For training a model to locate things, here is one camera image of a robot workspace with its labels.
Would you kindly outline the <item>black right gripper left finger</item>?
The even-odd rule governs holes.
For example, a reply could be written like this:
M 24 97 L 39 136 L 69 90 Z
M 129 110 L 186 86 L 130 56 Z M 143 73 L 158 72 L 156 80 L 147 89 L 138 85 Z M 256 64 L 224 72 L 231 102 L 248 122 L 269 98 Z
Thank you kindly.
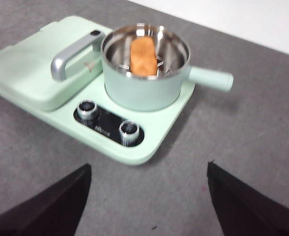
M 84 164 L 36 196 L 0 215 L 0 236 L 73 236 L 91 184 Z

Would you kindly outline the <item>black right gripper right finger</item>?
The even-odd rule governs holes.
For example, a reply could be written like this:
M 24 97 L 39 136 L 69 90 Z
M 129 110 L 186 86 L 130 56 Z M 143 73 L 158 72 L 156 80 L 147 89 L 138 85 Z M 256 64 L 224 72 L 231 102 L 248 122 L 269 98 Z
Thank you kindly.
M 289 236 L 289 208 L 214 162 L 207 165 L 214 210 L 226 236 Z

